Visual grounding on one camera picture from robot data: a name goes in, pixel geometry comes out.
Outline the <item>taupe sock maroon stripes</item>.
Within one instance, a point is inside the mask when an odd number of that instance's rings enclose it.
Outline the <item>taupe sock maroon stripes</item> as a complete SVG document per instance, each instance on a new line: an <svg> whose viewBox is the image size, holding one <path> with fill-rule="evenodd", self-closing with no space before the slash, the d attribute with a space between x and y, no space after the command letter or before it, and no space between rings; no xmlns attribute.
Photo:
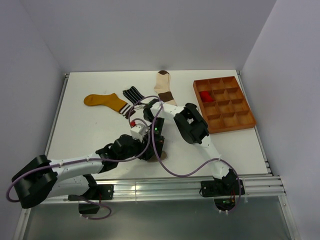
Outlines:
<svg viewBox="0 0 320 240"><path fill-rule="evenodd" d="M161 155L160 155L160 160L163 161L165 159L168 158L168 155L165 151L162 151L161 152ZM149 160L147 160L148 163L155 163L155 162L158 162L158 158L156 155L152 156Z"/></svg>

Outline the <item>red christmas sock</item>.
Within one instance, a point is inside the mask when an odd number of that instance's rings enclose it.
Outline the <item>red christmas sock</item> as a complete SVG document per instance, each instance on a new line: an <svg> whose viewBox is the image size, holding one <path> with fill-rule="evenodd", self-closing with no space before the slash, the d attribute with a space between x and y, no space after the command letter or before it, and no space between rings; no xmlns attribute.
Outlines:
<svg viewBox="0 0 320 240"><path fill-rule="evenodd" d="M215 99L211 96L211 93L209 91L200 91L199 95L203 103L212 103L215 101Z"/></svg>

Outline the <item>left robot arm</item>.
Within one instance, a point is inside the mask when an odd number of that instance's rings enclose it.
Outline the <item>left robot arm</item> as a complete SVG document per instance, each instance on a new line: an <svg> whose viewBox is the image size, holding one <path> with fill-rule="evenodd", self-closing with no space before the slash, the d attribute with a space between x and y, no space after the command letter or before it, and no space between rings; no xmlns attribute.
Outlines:
<svg viewBox="0 0 320 240"><path fill-rule="evenodd" d="M53 160L39 155L11 179L17 201L22 208L29 209L57 196L67 196L71 201L78 196L98 200L107 195L107 191L97 184L93 175L111 171L121 161L132 158L148 161L155 154L161 154L164 138L154 140L148 136L138 140L123 134L87 156Z"/></svg>

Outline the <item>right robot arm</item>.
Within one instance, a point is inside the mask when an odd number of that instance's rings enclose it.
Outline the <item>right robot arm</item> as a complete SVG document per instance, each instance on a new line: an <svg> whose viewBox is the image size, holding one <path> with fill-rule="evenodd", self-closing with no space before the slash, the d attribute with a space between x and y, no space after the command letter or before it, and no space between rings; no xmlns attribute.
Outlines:
<svg viewBox="0 0 320 240"><path fill-rule="evenodd" d="M156 153L159 164L170 175L186 178L208 166L213 179L218 181L216 189L220 194L229 194L234 188L234 182L237 182L239 187L241 186L237 171L221 158L221 154L213 144L208 124L195 104L186 103L185 106L175 106L154 98L143 107L143 118L151 122L152 130L155 129L157 118L173 121L183 140L195 147L204 159L204 162L190 173L177 174L169 170Z"/></svg>

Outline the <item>cream brown block sock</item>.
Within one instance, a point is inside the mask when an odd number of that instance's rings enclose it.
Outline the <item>cream brown block sock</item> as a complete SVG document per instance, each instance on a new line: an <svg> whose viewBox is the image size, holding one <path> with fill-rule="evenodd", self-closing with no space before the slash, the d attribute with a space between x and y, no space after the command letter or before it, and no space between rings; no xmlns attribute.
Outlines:
<svg viewBox="0 0 320 240"><path fill-rule="evenodd" d="M158 94L158 97L162 102L176 106L177 103L174 100L174 97L170 90L170 82L171 75L169 74L169 72L167 72L166 70L160 70L156 74L154 91Z"/></svg>

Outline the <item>navy white striped sock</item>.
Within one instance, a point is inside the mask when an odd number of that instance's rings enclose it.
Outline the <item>navy white striped sock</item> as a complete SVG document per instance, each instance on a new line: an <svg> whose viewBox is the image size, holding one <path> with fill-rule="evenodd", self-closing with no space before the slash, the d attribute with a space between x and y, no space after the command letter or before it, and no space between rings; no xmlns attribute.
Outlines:
<svg viewBox="0 0 320 240"><path fill-rule="evenodd" d="M128 89L122 91L122 94L125 98L127 98L133 105L139 104L141 105L141 100L145 97L137 90L136 87L131 86Z"/></svg>

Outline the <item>mustard yellow striped sock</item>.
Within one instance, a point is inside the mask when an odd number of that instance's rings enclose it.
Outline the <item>mustard yellow striped sock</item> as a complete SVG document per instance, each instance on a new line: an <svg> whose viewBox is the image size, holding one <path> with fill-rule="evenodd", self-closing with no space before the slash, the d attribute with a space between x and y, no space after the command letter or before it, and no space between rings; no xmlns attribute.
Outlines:
<svg viewBox="0 0 320 240"><path fill-rule="evenodd" d="M89 107L108 107L121 114L126 119L131 117L136 112L129 103L120 99L115 93L107 95L90 94L84 98L83 103Z"/></svg>

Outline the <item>orange wooden compartment tray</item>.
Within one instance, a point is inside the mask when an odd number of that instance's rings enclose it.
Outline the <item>orange wooden compartment tray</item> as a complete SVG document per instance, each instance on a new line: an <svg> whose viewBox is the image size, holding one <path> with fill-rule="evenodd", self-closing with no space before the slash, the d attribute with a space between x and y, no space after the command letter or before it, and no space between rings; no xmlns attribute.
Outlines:
<svg viewBox="0 0 320 240"><path fill-rule="evenodd" d="M254 128L256 120L235 76L199 79L193 89L211 134ZM203 103L199 92L208 91L214 102Z"/></svg>

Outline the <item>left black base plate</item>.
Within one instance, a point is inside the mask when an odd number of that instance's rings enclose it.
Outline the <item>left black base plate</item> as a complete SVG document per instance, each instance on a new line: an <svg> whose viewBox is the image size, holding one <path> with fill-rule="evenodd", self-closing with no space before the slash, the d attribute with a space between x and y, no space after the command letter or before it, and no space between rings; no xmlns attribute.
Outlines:
<svg viewBox="0 0 320 240"><path fill-rule="evenodd" d="M97 184L95 186L90 186L89 189L80 197L86 200L112 200L114 194L113 184Z"/></svg>

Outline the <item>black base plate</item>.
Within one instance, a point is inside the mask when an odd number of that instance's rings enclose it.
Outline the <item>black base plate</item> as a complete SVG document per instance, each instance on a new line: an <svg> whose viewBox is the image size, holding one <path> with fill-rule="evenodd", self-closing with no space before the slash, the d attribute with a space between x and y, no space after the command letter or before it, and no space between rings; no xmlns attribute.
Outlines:
<svg viewBox="0 0 320 240"><path fill-rule="evenodd" d="M113 184L97 184L95 186L90 186L89 189L80 197L86 200L112 200L114 194Z"/></svg>
<svg viewBox="0 0 320 240"><path fill-rule="evenodd" d="M223 196L231 196L232 194L238 196L241 192L241 195L244 195L245 188L243 185L243 181L234 181L230 184L224 184L221 180L203 180L200 182L200 191L199 193L204 198L209 197L223 197Z"/></svg>

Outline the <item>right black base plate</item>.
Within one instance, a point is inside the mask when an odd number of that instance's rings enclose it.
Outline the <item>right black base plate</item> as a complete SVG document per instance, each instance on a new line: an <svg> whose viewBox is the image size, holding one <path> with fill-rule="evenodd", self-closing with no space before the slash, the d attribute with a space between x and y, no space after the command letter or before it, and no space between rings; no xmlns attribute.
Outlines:
<svg viewBox="0 0 320 240"><path fill-rule="evenodd" d="M200 182L200 191L199 193L204 198L209 197L223 197L223 196L231 196L232 194L238 196L241 192L241 195L244 195L245 188L243 185L243 181L234 181L230 184L224 184L221 180L203 180Z"/></svg>

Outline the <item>aluminium front rail frame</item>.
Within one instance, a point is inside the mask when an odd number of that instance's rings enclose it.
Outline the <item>aluminium front rail frame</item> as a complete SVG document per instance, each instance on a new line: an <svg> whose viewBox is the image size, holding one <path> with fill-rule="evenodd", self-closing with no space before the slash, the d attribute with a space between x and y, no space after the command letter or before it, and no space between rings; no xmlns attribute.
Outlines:
<svg viewBox="0 0 320 240"><path fill-rule="evenodd" d="M136 180L97 180L97 185L112 184L114 202L198 200L201 181L214 180L212 177L159 178ZM286 192L279 176L246 177L243 180L245 194L241 199L285 196ZM227 196L210 197L214 200L227 199Z"/></svg>

